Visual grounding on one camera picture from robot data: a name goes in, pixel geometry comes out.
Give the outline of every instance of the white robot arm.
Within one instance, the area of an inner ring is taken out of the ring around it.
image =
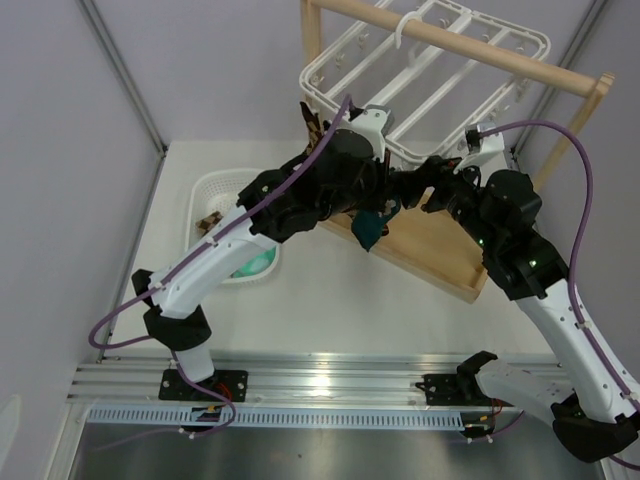
[[[467,132],[469,157],[430,157],[417,170],[400,172],[390,168],[384,143],[391,122],[385,107],[352,108],[313,166],[268,207],[246,215],[282,185],[306,155],[260,174],[240,193],[237,207],[179,262],[155,273],[136,272],[136,292],[153,289],[145,300],[149,334],[176,351],[190,380],[210,377],[214,368],[205,342],[211,331],[199,304],[225,278],[259,253],[335,213],[373,213],[381,219],[381,230],[390,217],[390,200],[413,208],[425,189],[433,187],[422,210],[447,210],[483,248],[489,276],[536,324],[571,380],[571,386],[550,383],[480,352],[458,367],[459,387],[534,415],[552,426],[581,460],[593,462],[626,448],[640,429],[639,385],[583,304],[582,316],[573,311],[567,266],[532,228],[540,197],[528,176],[518,172],[498,171],[486,187],[477,182],[478,167],[502,150],[501,135],[483,139],[479,132],[487,127],[475,126]],[[221,232],[225,235],[218,238]]]

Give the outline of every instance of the green object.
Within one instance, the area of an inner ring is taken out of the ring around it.
[[[351,223],[351,232],[360,242],[360,246],[367,252],[371,250],[382,237],[384,226],[400,211],[400,197],[387,202],[385,212],[370,212],[360,210]]]
[[[251,277],[264,272],[273,263],[276,258],[276,249],[272,248],[257,257],[249,260],[244,266],[236,270],[231,278]]]

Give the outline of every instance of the white wall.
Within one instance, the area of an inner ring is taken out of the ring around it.
[[[90,325],[108,310],[155,154],[71,0],[0,3],[0,474],[41,478]]]
[[[637,379],[640,378],[638,18],[640,2],[614,2],[575,67],[593,76],[604,71],[616,74],[612,90],[580,135],[593,163],[595,198],[581,250],[578,284],[604,336]],[[549,119],[566,122],[576,105],[575,99],[562,96]],[[535,171],[554,140],[553,134],[538,132],[523,152],[523,166]],[[584,195],[582,164],[571,151],[542,191],[544,206],[540,220],[542,231],[556,242],[567,259]],[[639,454],[635,460],[640,462],[640,446],[636,450]]]
[[[299,0],[97,3],[167,141],[304,135],[297,106],[303,65]],[[591,0],[460,3],[548,34],[552,41],[548,61],[555,63]],[[415,0],[396,4],[399,11],[416,6]],[[325,12],[326,38],[335,38],[350,23]],[[525,117],[538,94],[532,90],[504,120]],[[425,133],[442,121],[439,117],[425,124]]]

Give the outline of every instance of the wooden board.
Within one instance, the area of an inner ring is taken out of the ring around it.
[[[425,196],[420,204],[427,201]],[[321,225],[357,242],[351,219],[340,214]],[[407,272],[473,303],[487,280],[482,250],[446,212],[427,214],[420,208],[401,210],[389,222],[390,233],[371,253]]]

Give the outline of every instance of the white table surface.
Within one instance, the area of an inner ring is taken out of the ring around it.
[[[203,175],[239,167],[273,168],[304,142],[174,142],[134,262],[160,269],[184,252],[191,189]],[[504,158],[491,168],[504,167]],[[129,285],[125,300],[134,296]],[[542,355],[551,353],[533,323],[490,280],[469,305],[358,245],[318,227],[282,247],[264,283],[221,286],[202,307],[212,349],[230,352]],[[112,342],[145,335],[139,304],[120,315]],[[127,355],[164,348],[155,340]]]

